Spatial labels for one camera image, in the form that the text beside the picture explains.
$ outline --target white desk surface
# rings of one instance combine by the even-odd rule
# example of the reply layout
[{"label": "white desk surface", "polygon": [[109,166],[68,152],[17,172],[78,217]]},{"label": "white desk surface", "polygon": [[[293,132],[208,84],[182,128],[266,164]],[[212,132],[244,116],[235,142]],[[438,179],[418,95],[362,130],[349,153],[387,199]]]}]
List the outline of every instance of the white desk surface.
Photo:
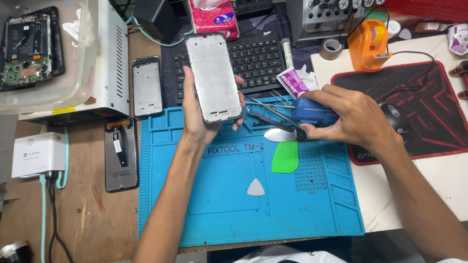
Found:
[{"label": "white desk surface", "polygon": [[[399,41],[389,44],[388,49],[390,52],[429,53],[444,65],[446,72],[455,68],[460,61],[468,59],[468,56],[457,56],[448,50],[447,36]],[[311,55],[310,60],[320,88],[330,84],[335,74],[354,71],[349,50],[343,50],[340,57],[332,61],[322,59],[319,54]],[[383,67],[424,61],[430,61],[430,58],[423,54],[396,54],[387,60]],[[448,78],[455,93],[465,90],[461,78]],[[467,116],[468,101],[459,102]],[[468,153],[424,158],[413,162],[458,219],[468,220]],[[402,228],[382,166],[357,166],[351,163],[351,169],[366,232]]]}]

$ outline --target computer mouse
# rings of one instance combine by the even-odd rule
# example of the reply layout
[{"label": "computer mouse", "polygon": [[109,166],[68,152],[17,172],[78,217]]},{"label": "computer mouse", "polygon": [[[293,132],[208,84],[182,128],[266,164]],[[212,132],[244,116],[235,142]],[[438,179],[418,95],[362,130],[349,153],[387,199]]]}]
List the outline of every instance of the computer mouse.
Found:
[{"label": "computer mouse", "polygon": [[400,107],[392,103],[383,102],[379,104],[379,107],[383,111],[385,118],[387,118],[395,131],[403,137],[403,142],[406,143],[413,131],[413,127],[406,114]]}]

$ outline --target person's left hand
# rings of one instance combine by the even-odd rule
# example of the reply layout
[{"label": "person's left hand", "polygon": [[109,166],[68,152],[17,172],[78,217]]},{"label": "person's left hand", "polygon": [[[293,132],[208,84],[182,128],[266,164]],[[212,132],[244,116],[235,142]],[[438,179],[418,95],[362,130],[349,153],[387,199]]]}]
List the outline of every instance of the person's left hand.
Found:
[{"label": "person's left hand", "polygon": [[[194,142],[198,142],[207,146],[211,143],[213,138],[219,131],[222,123],[216,124],[205,124],[200,109],[200,104],[195,97],[195,78],[193,76],[192,69],[187,66],[183,67],[185,73],[185,80],[183,81],[183,133],[188,136]],[[235,75],[235,82],[237,84],[244,83],[244,79]],[[245,100],[244,95],[239,92],[241,101]],[[242,125],[244,116],[237,120],[234,120],[233,130],[236,131],[240,125]]]}]

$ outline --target brown tape roll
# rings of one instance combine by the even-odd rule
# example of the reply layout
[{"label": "brown tape roll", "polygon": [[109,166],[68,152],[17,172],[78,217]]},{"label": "brown tape roll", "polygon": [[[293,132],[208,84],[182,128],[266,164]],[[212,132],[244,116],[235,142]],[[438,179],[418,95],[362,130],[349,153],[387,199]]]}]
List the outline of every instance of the brown tape roll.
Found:
[{"label": "brown tape roll", "polygon": [[341,55],[343,44],[336,37],[325,38],[320,45],[319,54],[326,60],[334,60]]}]

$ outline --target clear plastic box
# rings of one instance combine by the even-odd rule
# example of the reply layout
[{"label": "clear plastic box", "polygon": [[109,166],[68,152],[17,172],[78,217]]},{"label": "clear plastic box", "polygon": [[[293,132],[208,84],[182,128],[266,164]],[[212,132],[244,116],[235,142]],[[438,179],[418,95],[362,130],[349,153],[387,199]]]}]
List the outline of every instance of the clear plastic box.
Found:
[{"label": "clear plastic box", "polygon": [[[58,8],[65,73],[34,88],[0,93],[0,114],[31,113],[77,106],[84,103],[93,89],[97,57],[98,1],[96,0],[0,0],[0,34],[8,17],[55,6]],[[62,24],[78,20],[81,8],[78,48],[76,40]]]}]

